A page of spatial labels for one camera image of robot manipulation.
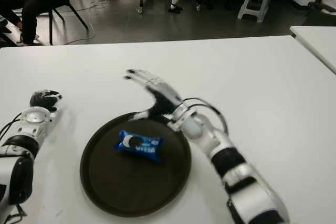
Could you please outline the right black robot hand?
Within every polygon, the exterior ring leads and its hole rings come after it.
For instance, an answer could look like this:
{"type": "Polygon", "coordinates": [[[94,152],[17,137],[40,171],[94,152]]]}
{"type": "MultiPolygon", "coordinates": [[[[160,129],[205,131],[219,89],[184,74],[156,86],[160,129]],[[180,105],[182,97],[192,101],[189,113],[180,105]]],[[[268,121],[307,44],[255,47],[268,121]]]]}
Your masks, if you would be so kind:
{"type": "Polygon", "coordinates": [[[126,73],[125,79],[142,85],[155,99],[155,103],[151,108],[136,113],[132,118],[133,120],[170,115],[182,103],[182,98],[179,94],[160,77],[140,69],[128,69],[126,73]]]}

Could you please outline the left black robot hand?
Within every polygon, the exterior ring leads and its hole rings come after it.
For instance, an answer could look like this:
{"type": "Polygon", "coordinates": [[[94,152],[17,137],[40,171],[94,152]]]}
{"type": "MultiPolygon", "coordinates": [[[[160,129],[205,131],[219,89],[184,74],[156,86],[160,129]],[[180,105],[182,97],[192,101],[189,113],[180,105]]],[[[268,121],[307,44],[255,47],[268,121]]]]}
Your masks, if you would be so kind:
{"type": "Polygon", "coordinates": [[[47,109],[49,112],[56,112],[56,103],[62,99],[62,95],[54,90],[40,90],[34,92],[31,96],[29,105],[31,107],[42,107],[47,109]]]}

